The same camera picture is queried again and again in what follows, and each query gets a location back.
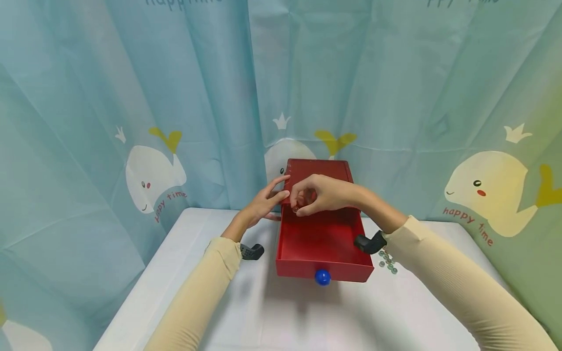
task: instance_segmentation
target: whale print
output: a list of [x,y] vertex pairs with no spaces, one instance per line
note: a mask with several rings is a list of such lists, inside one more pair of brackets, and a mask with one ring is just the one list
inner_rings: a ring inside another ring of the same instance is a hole
[[445,198],[470,208],[488,220],[499,235],[519,234],[540,207],[562,203],[562,189],[553,188],[552,169],[541,165],[541,185],[535,204],[519,210],[528,169],[500,151],[472,155],[452,173]]
[[[314,135],[322,140],[328,148],[330,154],[328,159],[334,159],[342,148],[356,138],[355,134],[347,133],[336,139],[332,133],[326,130],[318,130]],[[316,155],[303,143],[291,138],[283,138],[269,148],[264,158],[265,172],[269,183],[285,173],[285,167],[290,158],[316,159]],[[275,190],[282,190],[282,188],[283,185],[278,184]]]
[[43,335],[24,325],[10,321],[0,302],[0,330],[6,336],[12,351],[53,351],[51,343]]
[[[280,175],[285,174],[287,160],[290,158],[316,159],[314,153],[303,143],[291,139],[279,139],[264,155],[265,174],[268,183]],[[275,190],[281,191],[282,184],[277,184]]]
[[157,149],[143,145],[132,147],[125,166],[125,179],[133,203],[142,213],[154,212],[156,201],[165,191],[184,185],[187,180],[176,155],[182,133],[173,131],[166,137],[158,128],[151,128],[149,133],[164,141],[173,154],[173,161]]

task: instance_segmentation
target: red wooden box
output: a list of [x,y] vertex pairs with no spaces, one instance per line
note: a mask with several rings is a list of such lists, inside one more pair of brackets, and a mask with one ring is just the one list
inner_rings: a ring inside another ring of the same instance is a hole
[[[289,159],[285,174],[291,175],[285,190],[312,174],[353,182],[347,161]],[[373,262],[353,245],[357,235],[365,235],[358,209],[297,217],[287,199],[281,206],[277,274],[314,279],[318,270],[326,270],[332,280],[366,282],[373,272]]]

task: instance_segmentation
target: white tablecloth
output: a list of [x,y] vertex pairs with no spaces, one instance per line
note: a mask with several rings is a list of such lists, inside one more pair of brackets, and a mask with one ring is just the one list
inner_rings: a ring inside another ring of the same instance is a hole
[[[236,211],[186,209],[156,252],[94,351],[142,350],[182,282],[209,241],[219,236]],[[425,222],[505,283],[458,224]],[[368,218],[367,236],[378,230]],[[262,220],[242,242],[260,243],[259,261],[243,261],[219,305],[200,350],[475,351],[467,330],[400,264],[394,275],[380,268],[368,282],[278,277],[275,252],[279,225]]]

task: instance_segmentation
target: person's right hand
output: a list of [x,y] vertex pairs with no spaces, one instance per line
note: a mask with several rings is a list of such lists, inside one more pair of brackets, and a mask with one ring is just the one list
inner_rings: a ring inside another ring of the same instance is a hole
[[289,199],[297,217],[352,206],[358,186],[325,175],[313,174],[295,185]]

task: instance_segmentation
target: long sleeve shirt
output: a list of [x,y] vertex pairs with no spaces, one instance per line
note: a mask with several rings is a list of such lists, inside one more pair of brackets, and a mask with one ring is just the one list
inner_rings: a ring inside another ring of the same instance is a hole
[[[468,329],[484,351],[557,351],[541,325],[472,260],[413,217],[390,235],[386,250]],[[240,244],[211,241],[174,297],[145,351],[196,350],[238,271]]]

